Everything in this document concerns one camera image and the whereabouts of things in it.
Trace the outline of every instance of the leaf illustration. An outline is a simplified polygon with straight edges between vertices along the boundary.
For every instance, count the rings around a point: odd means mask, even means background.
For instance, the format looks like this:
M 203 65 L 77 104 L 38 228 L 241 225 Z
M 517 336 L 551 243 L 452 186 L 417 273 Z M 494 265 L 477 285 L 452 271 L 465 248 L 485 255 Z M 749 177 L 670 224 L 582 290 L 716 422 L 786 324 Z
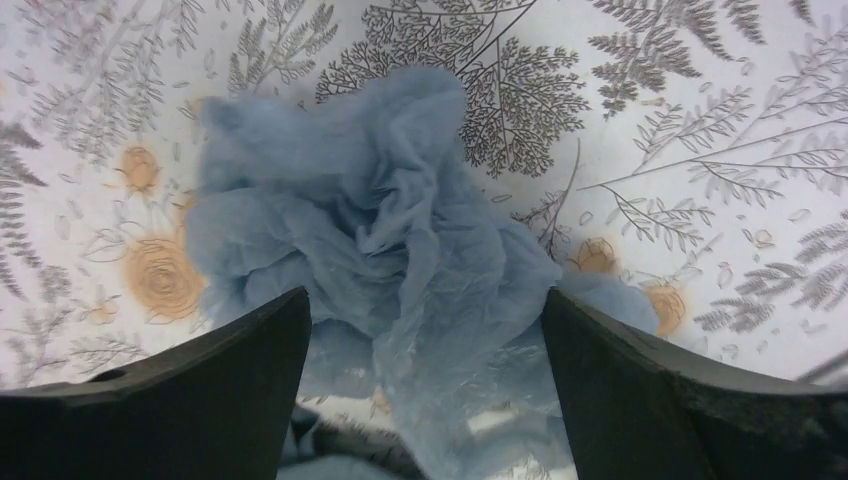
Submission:
M 792 7 L 792 11 L 795 12 L 796 17 L 807 22 L 810 26 L 816 25 L 810 14 L 810 0 L 790 0 L 789 5 Z
M 139 341 L 122 333 L 96 337 L 80 337 L 71 341 L 69 354 L 81 375 L 94 375 L 100 371 L 150 356 Z
M 724 0 L 721 6 L 727 9 L 727 18 L 745 38 L 751 43 L 765 45 L 758 12 L 760 6 L 756 0 Z
M 83 250 L 82 258 L 96 263 L 109 263 L 126 255 L 127 246 L 122 236 L 112 230 L 101 230 Z
M 559 214 L 565 206 L 568 195 L 571 193 L 571 188 L 574 186 L 577 169 L 580 167 L 581 151 L 581 142 L 578 138 L 574 169 L 571 171 L 571 178 L 568 180 L 568 185 L 564 190 L 545 192 L 545 196 L 542 198 L 541 204 L 538 207 L 525 215 L 515 213 L 511 215 L 513 220 L 523 223 L 530 230 L 538 231 L 539 227 L 541 227 L 541 233 L 538 236 L 539 243 L 545 248 L 548 255 L 557 261 L 563 260 L 564 257 L 564 255 L 561 255 L 561 248 L 565 244 L 571 243 L 571 238 L 568 236 L 571 228 L 559 223 Z
M 578 224 L 581 227 L 585 226 L 586 224 L 591 222 L 593 218 L 595 218 L 595 216 L 592 215 L 592 212 L 583 212 L 583 214 L 580 215 L 580 220 L 578 220 Z
M 231 94 L 246 89 L 256 92 L 271 75 L 288 85 L 315 68 L 312 57 L 332 41 L 338 24 L 333 23 L 334 6 L 326 3 L 321 3 L 311 18 L 300 18 L 305 3 L 263 2 L 266 17 L 255 25 L 251 19 L 245 20 L 238 48 L 230 56 Z
M 721 272 L 718 274 L 718 288 L 724 289 L 727 288 L 730 283 L 733 281 L 733 270 L 728 267 L 724 267 L 721 269 Z
M 626 32 L 591 37 L 589 44 L 614 60 L 592 69 L 606 82 L 598 92 L 605 98 L 604 118 L 609 120 L 635 101 L 640 89 L 662 92 L 666 74 L 700 77 L 689 48 L 679 39 L 688 30 L 701 45 L 722 60 L 733 60 L 717 33 L 717 5 L 713 0 L 590 0 L 626 27 Z M 724 0 L 718 8 L 743 36 L 755 44 L 765 43 L 758 6 L 751 0 Z
M 792 223 L 803 222 L 804 220 L 810 218 L 811 214 L 812 212 L 809 209 L 802 208 L 801 210 L 796 210 L 789 214 L 789 221 Z
M 579 94 L 585 82 L 569 72 L 579 60 L 576 52 L 522 45 L 509 28 L 495 33 L 499 14 L 522 15 L 536 3 L 486 1 L 478 9 L 470 0 L 409 0 L 369 7 L 363 15 L 368 41 L 330 62 L 316 97 L 355 91 L 398 66 L 448 69 L 466 87 L 468 113 L 460 133 L 472 165 L 485 166 L 494 178 L 507 172 L 543 175 L 554 162 L 551 146 L 584 127 L 579 114 L 589 105 Z
M 817 333 L 822 333 L 827 330 L 827 324 L 820 323 L 817 325 L 812 325 L 810 324 L 809 320 L 804 319 L 801 321 L 801 330 L 803 330 L 804 333 L 806 333 L 807 335 L 815 335 Z
M 833 311 L 848 297 L 845 220 L 803 235 L 795 256 L 797 264 L 772 262 L 746 272 L 744 281 L 735 288 L 737 296 L 711 302 L 714 310 L 695 317 L 695 323 L 705 331 L 727 327 L 736 333 L 752 332 L 771 319 L 775 302 L 789 295 L 794 296 L 790 302 L 793 307 Z M 749 231 L 748 235 L 756 240 Z
M 42 188 L 47 184 L 26 166 L 18 149 L 40 149 L 37 141 L 18 123 L 0 121 L 0 284 L 15 297 L 24 298 L 23 290 L 13 271 L 12 259 L 18 259 L 27 267 L 39 269 L 40 256 L 35 252 L 26 232 L 23 194 L 24 185 Z
M 125 14 L 134 21 L 123 22 L 116 29 L 103 28 L 109 21 L 99 2 L 83 2 L 79 8 L 27 7 L 34 25 L 55 28 L 45 17 L 59 11 L 64 12 L 58 14 L 63 21 L 76 23 L 60 30 L 59 37 L 65 39 L 57 40 L 60 45 L 55 51 L 58 61 L 79 74 L 80 80 L 61 88 L 48 84 L 45 90 L 36 92 L 33 122 L 52 127 L 54 139 L 88 160 L 95 171 L 114 158 L 115 150 L 128 137 L 156 130 L 164 104 L 161 57 L 172 45 L 179 51 L 179 45 L 185 45 L 194 35 L 192 15 L 203 10 L 197 0 L 161 0 L 155 16 L 141 19 L 138 14 L 144 4 L 135 2 Z M 44 33 L 52 37 L 47 30 Z M 168 38 L 169 31 L 176 37 Z M 79 174 L 60 177 L 79 183 Z
M 739 357 L 739 345 L 724 345 L 721 347 L 721 351 L 729 354 L 731 360 L 736 360 Z
M 632 225 L 638 240 L 646 239 L 652 243 L 660 240 L 669 251 L 679 248 L 685 252 L 690 247 L 697 247 L 704 238 L 694 222 L 709 226 L 711 217 L 715 216 L 712 210 L 696 205 L 691 198 L 669 208 L 659 198 L 649 201 L 644 198 L 627 200 L 611 188 L 605 188 L 615 197 L 616 211 L 624 215 L 626 223 L 622 235 Z

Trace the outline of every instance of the floral pattern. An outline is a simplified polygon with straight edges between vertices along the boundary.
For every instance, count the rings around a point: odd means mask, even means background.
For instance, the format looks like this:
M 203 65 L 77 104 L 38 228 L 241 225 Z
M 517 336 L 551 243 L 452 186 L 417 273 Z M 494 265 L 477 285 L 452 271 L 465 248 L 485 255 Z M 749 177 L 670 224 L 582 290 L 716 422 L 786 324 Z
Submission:
M 0 388 L 209 328 L 182 247 L 203 98 L 308 109 L 411 64 L 465 84 L 496 208 L 642 289 L 659 336 L 848 374 L 848 0 L 12 0 L 0 53 Z M 301 401 L 414 468 L 379 391 Z

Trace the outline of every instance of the patterned tablecloth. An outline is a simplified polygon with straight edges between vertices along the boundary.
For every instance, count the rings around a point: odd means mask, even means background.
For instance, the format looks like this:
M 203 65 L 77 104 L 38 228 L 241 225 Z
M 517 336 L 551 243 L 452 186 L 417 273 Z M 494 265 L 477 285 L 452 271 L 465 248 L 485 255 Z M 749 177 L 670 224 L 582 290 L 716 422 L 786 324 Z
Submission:
M 2 385 L 81 380 L 208 328 L 182 249 L 198 99 L 308 109 L 407 64 L 467 86 L 492 202 L 558 261 L 638 284 L 659 335 L 786 378 L 845 357 L 848 1 L 11 0 Z M 379 395 L 304 400 L 391 428 Z M 513 476 L 548 475 L 533 468 Z

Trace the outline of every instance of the crumpled blue cloth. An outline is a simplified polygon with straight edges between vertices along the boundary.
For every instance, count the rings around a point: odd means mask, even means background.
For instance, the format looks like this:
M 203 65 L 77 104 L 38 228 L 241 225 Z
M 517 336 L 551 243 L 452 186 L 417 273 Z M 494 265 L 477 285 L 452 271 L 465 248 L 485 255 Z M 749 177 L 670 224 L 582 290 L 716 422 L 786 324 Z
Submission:
M 210 98 L 187 253 L 228 321 L 298 286 L 313 337 L 301 392 L 365 398 L 434 480 L 490 476 L 532 454 L 565 466 L 568 442 L 537 321 L 555 285 L 654 331 L 641 292 L 566 273 L 474 186 L 458 137 L 462 84 L 410 67 L 309 112 L 275 98 Z M 478 431 L 469 419 L 521 413 Z

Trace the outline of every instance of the botanical pattern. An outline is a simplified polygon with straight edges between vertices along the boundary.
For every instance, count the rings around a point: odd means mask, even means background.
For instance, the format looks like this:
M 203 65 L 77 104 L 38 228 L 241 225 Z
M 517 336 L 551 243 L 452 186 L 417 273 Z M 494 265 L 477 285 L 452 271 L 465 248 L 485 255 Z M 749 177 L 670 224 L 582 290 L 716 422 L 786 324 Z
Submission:
M 645 292 L 658 336 L 786 378 L 848 368 L 848 0 L 12 0 L 0 54 L 3 388 L 210 328 L 183 251 L 204 97 L 306 108 L 405 65 L 461 79 L 484 195 Z M 300 403 L 328 451 L 414 473 L 379 390 Z
M 349 93 L 403 65 L 429 65 L 465 83 L 469 113 L 461 135 L 468 161 L 498 177 L 538 177 L 554 164 L 550 149 L 584 128 L 586 83 L 571 72 L 578 54 L 564 46 L 529 46 L 510 28 L 539 0 L 446 0 L 373 5 L 362 16 L 367 42 L 345 49 L 321 72 L 317 97 Z M 499 19 L 514 16 L 501 27 Z
M 12 258 L 17 258 L 25 266 L 38 269 L 41 259 L 27 241 L 27 233 L 20 202 L 23 194 L 19 190 L 27 186 L 46 187 L 47 184 L 27 168 L 17 150 L 19 148 L 39 149 L 41 143 L 32 137 L 18 123 L 0 122 L 0 283 L 18 298 L 25 298 L 21 286 L 15 279 Z

